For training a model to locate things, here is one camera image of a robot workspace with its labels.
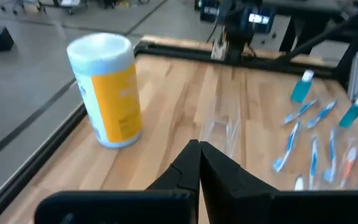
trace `wooden table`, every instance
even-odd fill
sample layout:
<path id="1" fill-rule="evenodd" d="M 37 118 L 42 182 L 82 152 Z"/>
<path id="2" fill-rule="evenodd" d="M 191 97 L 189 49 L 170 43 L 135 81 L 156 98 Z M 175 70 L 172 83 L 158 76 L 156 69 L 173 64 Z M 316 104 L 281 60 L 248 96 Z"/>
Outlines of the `wooden table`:
<path id="1" fill-rule="evenodd" d="M 209 44 L 185 40 L 144 39 L 189 48 L 211 48 Z M 279 55 L 257 53 L 260 57 Z M 305 56 L 294 60 L 322 63 L 318 58 Z M 144 120 L 141 138 L 125 149 L 105 149 L 98 144 L 89 119 L 85 117 L 0 216 L 0 223 L 32 223 L 38 203 L 59 190 L 145 189 L 190 139 L 199 138 L 212 102 L 216 102 L 215 115 L 223 119 L 230 119 L 231 105 L 235 105 L 230 102 L 239 102 L 241 131 L 232 158 L 274 187 L 291 190 L 298 174 L 307 177 L 310 137 L 314 133 L 321 141 L 319 171 L 328 168 L 329 131 L 350 105 L 338 83 L 314 79 L 309 100 L 314 97 L 325 101 L 337 98 L 339 103 L 314 130 L 303 130 L 288 164 L 276 174 L 272 170 L 273 161 L 283 155 L 288 133 L 293 127 L 293 124 L 282 126 L 281 123 L 284 116 L 295 109 L 289 94 L 298 77 L 149 55 L 138 56 L 136 67 Z M 312 108 L 302 120 L 315 116 L 321 107 Z M 339 158 L 346 150 L 345 143 L 341 142 L 349 136 L 354 136 L 358 145 L 358 119 L 339 141 Z M 357 183 L 358 158 L 349 188 L 354 188 Z M 202 194 L 200 197 L 200 223 L 207 223 Z"/>

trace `metal frame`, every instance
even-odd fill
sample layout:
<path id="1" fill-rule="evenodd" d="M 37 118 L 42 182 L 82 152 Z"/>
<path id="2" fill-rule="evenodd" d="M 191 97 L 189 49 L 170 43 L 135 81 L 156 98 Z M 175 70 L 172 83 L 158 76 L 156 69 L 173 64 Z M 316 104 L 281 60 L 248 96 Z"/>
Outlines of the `metal frame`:
<path id="1" fill-rule="evenodd" d="M 139 43 L 135 50 L 135 56 L 139 54 L 161 55 L 165 57 L 183 58 L 187 60 L 197 60 L 208 63 L 220 63 L 223 65 L 231 65 L 235 67 L 247 67 L 260 70 L 269 70 L 274 72 L 292 73 L 301 75 L 305 69 L 311 68 L 315 71 L 315 76 L 320 78 L 328 78 L 337 80 L 346 89 L 348 78 L 344 74 L 338 74 L 338 71 L 346 70 L 347 61 L 352 61 L 354 55 L 358 51 L 358 37 L 356 42 L 349 46 L 348 51 L 342 58 L 338 67 L 327 67 L 319 65 L 310 65 L 307 63 L 291 62 L 295 56 L 301 54 L 308 48 L 321 43 L 330 36 L 337 34 L 346 27 L 358 21 L 358 14 L 352 17 L 348 22 L 342 23 L 337 27 L 323 32 L 321 35 L 307 41 L 295 50 L 282 55 L 276 59 L 258 58 L 250 56 L 242 56 L 242 60 L 238 62 L 218 61 L 211 59 L 211 52 L 207 50 L 186 49 L 181 47 L 173 47 L 166 45 L 158 45 L 150 42 Z M 30 182 L 33 176 L 38 173 L 41 167 L 49 160 L 50 156 L 58 149 L 61 143 L 76 128 L 77 124 L 85 117 L 86 110 L 84 105 L 80 105 L 69 118 L 63 122 L 60 127 L 51 135 L 50 138 L 43 143 L 34 155 L 6 182 L 0 189 L 0 214 L 6 207 L 16 198 L 22 189 Z"/>

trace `chair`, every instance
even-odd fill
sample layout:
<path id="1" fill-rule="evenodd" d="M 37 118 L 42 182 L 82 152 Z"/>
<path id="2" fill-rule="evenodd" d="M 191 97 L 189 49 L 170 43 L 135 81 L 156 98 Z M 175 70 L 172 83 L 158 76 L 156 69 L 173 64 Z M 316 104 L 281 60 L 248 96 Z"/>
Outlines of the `chair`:
<path id="1" fill-rule="evenodd" d="M 34 5 L 34 6 L 37 6 L 37 10 L 40 11 L 41 8 L 44 9 L 45 11 L 45 8 L 44 7 L 41 7 L 41 4 L 38 2 L 38 1 L 32 1 L 32 0 L 4 0 L 3 2 L 1 2 L 0 4 L 0 8 L 2 11 L 6 11 L 6 7 L 5 5 L 7 4 L 12 4 L 12 11 L 13 11 L 13 14 L 14 15 L 17 15 L 17 11 L 16 11 L 16 8 L 18 6 L 20 6 L 23 10 L 25 10 L 25 7 L 24 7 L 24 4 L 31 4 L 31 5 Z"/>

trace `small bottle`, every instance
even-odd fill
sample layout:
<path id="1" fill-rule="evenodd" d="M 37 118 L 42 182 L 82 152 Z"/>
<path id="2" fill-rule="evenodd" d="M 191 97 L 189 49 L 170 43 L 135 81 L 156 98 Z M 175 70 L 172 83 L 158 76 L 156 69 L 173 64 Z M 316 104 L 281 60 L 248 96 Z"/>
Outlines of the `small bottle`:
<path id="1" fill-rule="evenodd" d="M 339 122 L 339 126 L 342 128 L 348 128 L 352 125 L 353 121 L 358 117 L 358 98 L 356 102 L 349 108 L 345 116 Z"/>
<path id="2" fill-rule="evenodd" d="M 300 80 L 295 85 L 295 88 L 291 94 L 291 100 L 297 103 L 302 103 L 305 100 L 311 87 L 311 79 L 314 72 L 312 70 L 306 70 Z"/>

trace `cylindrical container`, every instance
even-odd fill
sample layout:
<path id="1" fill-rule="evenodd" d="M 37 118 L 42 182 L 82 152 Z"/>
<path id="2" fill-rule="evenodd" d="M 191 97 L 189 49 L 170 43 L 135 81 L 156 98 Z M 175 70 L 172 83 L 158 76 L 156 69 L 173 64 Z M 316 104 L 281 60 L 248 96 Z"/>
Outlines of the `cylindrical container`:
<path id="1" fill-rule="evenodd" d="M 305 100 L 311 87 L 311 79 L 313 78 L 314 72 L 312 70 L 306 70 L 300 80 L 296 83 L 292 94 L 291 100 L 297 103 L 302 103 Z"/>
<path id="2" fill-rule="evenodd" d="M 354 104 L 349 108 L 346 114 L 339 122 L 339 126 L 342 128 L 348 128 L 352 126 L 353 121 L 358 117 L 358 98 Z"/>
<path id="3" fill-rule="evenodd" d="M 90 34 L 74 40 L 67 54 L 98 141 L 112 148 L 135 142 L 142 118 L 131 42 Z"/>

